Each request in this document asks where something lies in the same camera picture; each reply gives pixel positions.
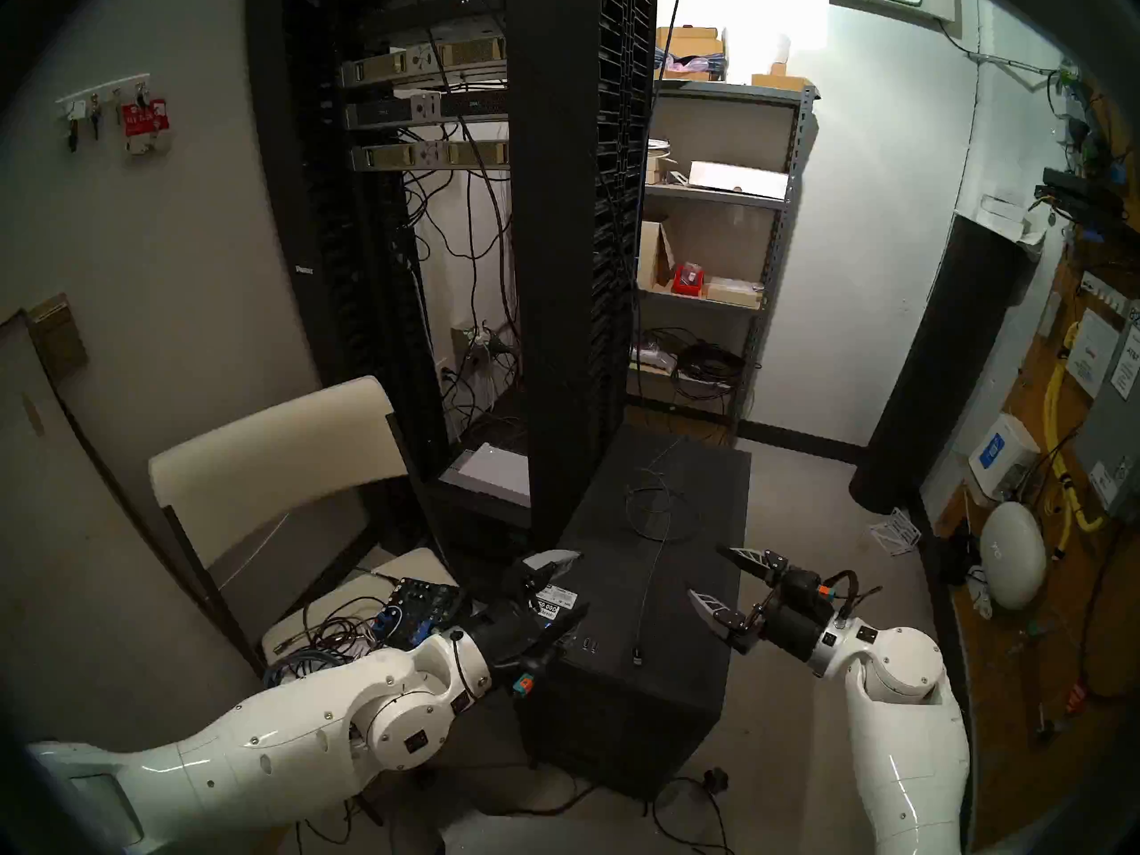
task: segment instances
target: key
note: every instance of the key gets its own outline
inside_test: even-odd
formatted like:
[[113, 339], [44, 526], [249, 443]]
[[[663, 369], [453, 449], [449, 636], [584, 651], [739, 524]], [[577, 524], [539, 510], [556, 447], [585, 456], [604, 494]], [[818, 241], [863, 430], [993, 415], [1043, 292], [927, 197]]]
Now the key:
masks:
[[67, 112], [67, 148], [79, 149], [79, 122], [87, 117], [87, 100], [73, 100]]
[[99, 139], [99, 122], [103, 121], [103, 105], [98, 95], [91, 95], [91, 130], [95, 131], [95, 139]]

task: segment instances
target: black server rack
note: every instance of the black server rack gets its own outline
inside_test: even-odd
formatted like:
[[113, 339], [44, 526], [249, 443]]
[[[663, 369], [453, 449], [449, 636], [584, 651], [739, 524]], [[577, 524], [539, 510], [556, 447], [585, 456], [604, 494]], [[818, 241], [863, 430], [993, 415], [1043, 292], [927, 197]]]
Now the black server rack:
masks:
[[507, 0], [531, 528], [553, 546], [621, 424], [657, 0]]
[[[246, 0], [250, 87], [282, 253], [320, 380], [376, 376], [408, 462], [426, 477], [447, 465], [448, 441], [401, 177], [349, 170], [345, 153], [361, 137], [344, 130], [335, 84], [341, 62], [363, 48], [359, 18], [378, 3]], [[410, 487], [369, 484], [361, 495], [385, 547], [410, 547], [423, 529]]]
[[[450, 458], [404, 176], [353, 171], [349, 158], [353, 147], [399, 142], [401, 105], [390, 82], [347, 84], [342, 72], [408, 47], [413, 31], [473, 16], [489, 17], [506, 49], [505, 104], [483, 106], [505, 108], [511, 128], [531, 543], [543, 547], [556, 543], [624, 416], [656, 0], [246, 0], [251, 89], [321, 380], [376, 375], [410, 464], [430, 481]], [[445, 93], [441, 114], [462, 97]], [[397, 492], [396, 520], [418, 519], [410, 494]], [[391, 519], [386, 504], [373, 511]]]

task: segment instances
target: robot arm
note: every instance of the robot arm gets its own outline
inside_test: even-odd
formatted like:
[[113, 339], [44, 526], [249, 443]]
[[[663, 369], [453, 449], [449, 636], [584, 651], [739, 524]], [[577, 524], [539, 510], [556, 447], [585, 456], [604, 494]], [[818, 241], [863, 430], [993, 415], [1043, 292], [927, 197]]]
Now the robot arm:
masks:
[[[969, 748], [938, 646], [913, 628], [853, 618], [861, 596], [849, 571], [821, 580], [773, 552], [719, 551], [772, 592], [744, 614], [690, 589], [712, 632], [738, 652], [769, 641], [817, 677], [844, 676], [855, 777], [879, 855], [956, 855]], [[840, 578], [848, 592], [837, 611]]]
[[454, 718], [494, 685], [539, 674], [586, 610], [545, 625], [526, 608], [498, 608], [470, 632], [437, 633], [407, 652], [376, 650], [259, 692], [196, 735], [152, 750], [59, 742], [31, 750], [89, 828], [131, 855], [287, 824], [359, 793], [384, 769], [427, 760]]

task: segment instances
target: chair backrest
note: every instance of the chair backrest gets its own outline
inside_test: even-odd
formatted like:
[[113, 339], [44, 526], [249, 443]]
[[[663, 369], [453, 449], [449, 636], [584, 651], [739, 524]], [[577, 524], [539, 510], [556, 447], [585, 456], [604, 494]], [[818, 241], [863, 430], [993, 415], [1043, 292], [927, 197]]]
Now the chair backrest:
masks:
[[199, 434], [150, 459], [158, 505], [178, 518], [203, 567], [285, 512], [407, 474], [374, 376], [296, 398]]

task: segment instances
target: white chair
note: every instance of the white chair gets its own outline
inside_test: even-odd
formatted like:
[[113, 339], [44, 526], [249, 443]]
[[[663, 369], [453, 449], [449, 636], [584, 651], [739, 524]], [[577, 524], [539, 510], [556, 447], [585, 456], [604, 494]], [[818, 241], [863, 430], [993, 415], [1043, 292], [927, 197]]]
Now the white chair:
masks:
[[[370, 481], [407, 474], [389, 424], [392, 406], [373, 376], [307, 394], [214, 429], [150, 459], [150, 484], [190, 567], [214, 609], [222, 632], [260, 674], [262, 657], [251, 648], [209, 568], [259, 527], [315, 499]], [[392, 559], [373, 572], [399, 579], [455, 585], [431, 548]], [[393, 585], [360, 576], [311, 603], [310, 620], [353, 597], [384, 601]], [[345, 614], [375, 614], [369, 601]], [[302, 612], [262, 637], [269, 661], [291, 640], [301, 645]]]

